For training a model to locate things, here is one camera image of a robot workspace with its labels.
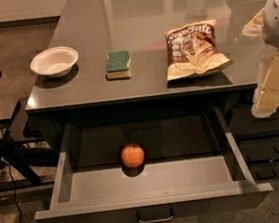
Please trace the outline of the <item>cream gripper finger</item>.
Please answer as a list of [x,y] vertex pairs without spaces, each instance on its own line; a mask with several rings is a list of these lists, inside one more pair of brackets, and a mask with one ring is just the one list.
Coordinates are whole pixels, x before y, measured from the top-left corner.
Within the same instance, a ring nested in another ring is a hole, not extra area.
[[248,37],[257,37],[262,34],[262,21],[263,21],[264,8],[259,10],[242,29],[242,34]]
[[251,114],[257,118],[271,117],[279,108],[279,50],[260,69],[262,74],[254,91]]

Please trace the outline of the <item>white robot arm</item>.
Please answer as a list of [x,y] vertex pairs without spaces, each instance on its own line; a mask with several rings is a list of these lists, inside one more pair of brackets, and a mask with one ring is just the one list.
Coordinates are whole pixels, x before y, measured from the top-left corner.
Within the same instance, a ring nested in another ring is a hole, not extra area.
[[257,88],[252,101],[251,114],[264,119],[279,108],[279,0],[267,0],[259,15],[264,42],[274,47],[271,51],[261,51]]

